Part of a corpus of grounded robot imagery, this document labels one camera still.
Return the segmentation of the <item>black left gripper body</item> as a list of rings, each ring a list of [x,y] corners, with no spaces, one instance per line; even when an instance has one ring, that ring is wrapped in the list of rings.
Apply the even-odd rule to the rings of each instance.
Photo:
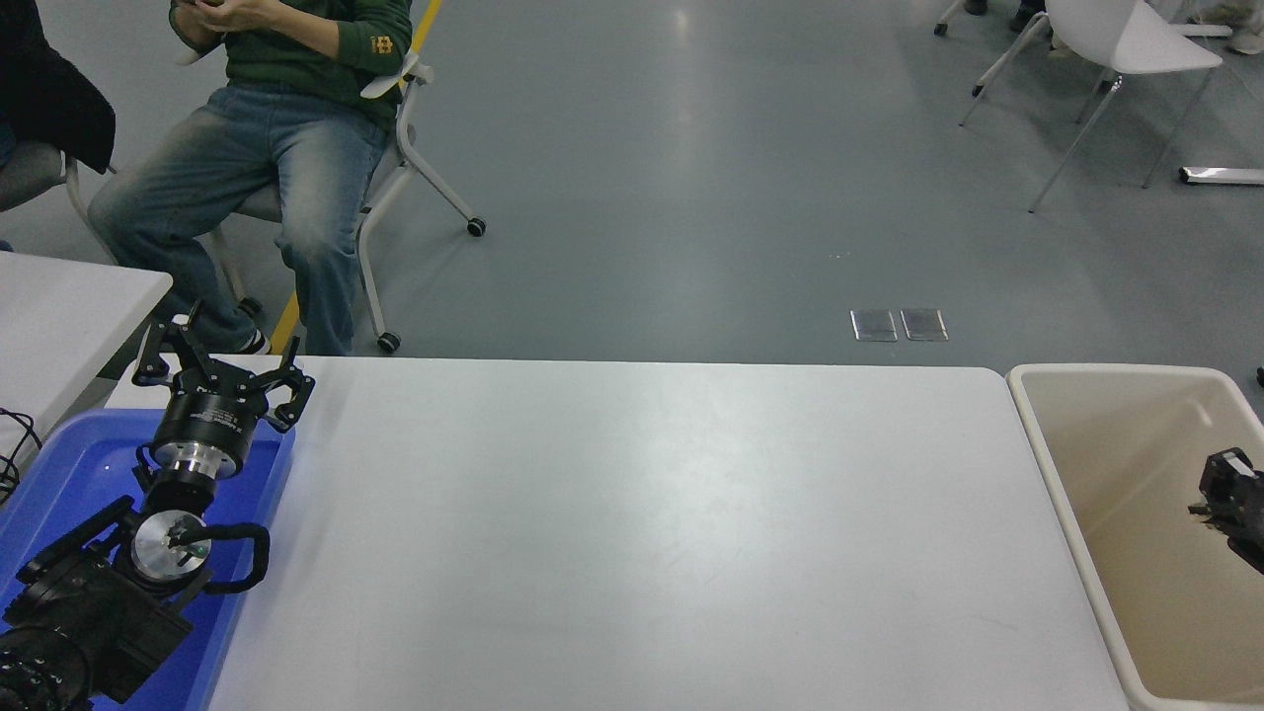
[[[229,458],[245,458],[259,416],[246,402],[202,392],[173,396],[152,440],[154,458],[174,458],[177,444],[206,445]]]

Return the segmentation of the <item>person's left hand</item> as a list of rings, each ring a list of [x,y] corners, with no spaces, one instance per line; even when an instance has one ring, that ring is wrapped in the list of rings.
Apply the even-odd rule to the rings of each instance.
[[[252,32],[253,29],[276,29],[281,27],[284,15],[292,10],[283,1],[239,1],[233,20],[225,27],[210,27],[214,32]]]

